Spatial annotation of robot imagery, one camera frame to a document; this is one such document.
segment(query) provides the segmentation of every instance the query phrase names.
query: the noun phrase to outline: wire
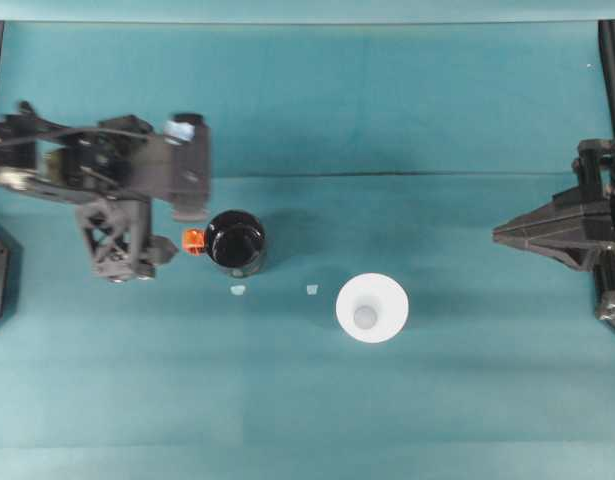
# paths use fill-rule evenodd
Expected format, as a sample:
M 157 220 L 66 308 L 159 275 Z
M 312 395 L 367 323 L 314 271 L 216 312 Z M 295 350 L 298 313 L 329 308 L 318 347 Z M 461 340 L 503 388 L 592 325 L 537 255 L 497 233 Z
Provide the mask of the wire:
M 127 132 L 125 130 L 116 130 L 113 128 L 99 128 L 99 127 L 73 127 L 73 128 L 61 128 L 47 133 L 37 133 L 35 135 L 28 135 L 26 137 L 12 138 L 10 140 L 0 141 L 0 149 L 7 147 L 15 147 L 17 145 L 24 145 L 26 143 L 32 143 L 36 140 L 54 140 L 57 138 L 65 137 L 67 135 L 76 135 L 79 133 L 106 133 L 108 135 L 119 135 L 129 138 L 138 138 L 141 140 L 148 140 L 152 134 L 146 133 L 134 133 Z M 171 135 L 163 135 L 166 139 L 172 140 L 177 144 L 186 143 L 185 140 L 181 140 L 178 137 L 172 137 Z

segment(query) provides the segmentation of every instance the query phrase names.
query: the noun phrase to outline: orange object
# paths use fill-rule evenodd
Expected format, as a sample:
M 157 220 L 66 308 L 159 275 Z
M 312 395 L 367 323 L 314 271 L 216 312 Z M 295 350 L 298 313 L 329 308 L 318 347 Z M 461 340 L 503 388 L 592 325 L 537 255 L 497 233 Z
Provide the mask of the orange object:
M 188 228 L 183 232 L 183 250 L 190 255 L 205 253 L 205 232 L 199 228 Z

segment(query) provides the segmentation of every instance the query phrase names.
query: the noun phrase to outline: small white block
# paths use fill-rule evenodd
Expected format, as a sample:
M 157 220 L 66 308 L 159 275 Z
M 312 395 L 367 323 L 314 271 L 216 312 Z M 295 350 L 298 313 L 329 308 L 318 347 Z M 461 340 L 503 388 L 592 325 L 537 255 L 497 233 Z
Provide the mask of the small white block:
M 232 295 L 236 295 L 237 297 L 240 297 L 245 293 L 245 290 L 247 290 L 247 287 L 245 287 L 244 285 L 234 285 L 230 288 L 230 290 L 231 290 Z

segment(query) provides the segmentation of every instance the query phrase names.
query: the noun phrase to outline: teal table surface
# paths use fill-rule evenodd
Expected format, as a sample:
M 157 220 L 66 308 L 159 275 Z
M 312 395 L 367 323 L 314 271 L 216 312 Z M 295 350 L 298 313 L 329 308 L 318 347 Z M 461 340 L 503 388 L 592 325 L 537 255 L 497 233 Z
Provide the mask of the teal table surface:
M 474 23 L 615 18 L 615 0 L 0 0 L 0 19 L 162 23 Z
M 210 210 L 270 245 L 244 280 L 179 254 L 112 285 L 70 206 L 0 190 L 0 479 L 615 479 L 591 278 L 491 242 L 611 135 L 595 28 L 10 24 L 0 113 L 204 112 Z M 363 272 L 409 295 L 384 344 L 336 322 Z

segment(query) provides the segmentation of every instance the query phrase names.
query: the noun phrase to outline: robotic arm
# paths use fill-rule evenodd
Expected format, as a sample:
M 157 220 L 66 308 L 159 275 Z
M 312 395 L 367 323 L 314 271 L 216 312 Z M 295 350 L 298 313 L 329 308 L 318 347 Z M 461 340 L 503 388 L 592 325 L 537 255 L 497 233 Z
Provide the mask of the robotic arm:
M 39 141 L 58 148 L 38 156 Z M 21 102 L 0 122 L 0 186 L 74 204 L 94 274 L 113 282 L 154 278 L 177 253 L 152 234 L 152 198 L 170 203 L 177 221 L 203 220 L 209 165 L 209 129 L 197 114 L 174 115 L 157 134 L 133 115 L 66 127 Z

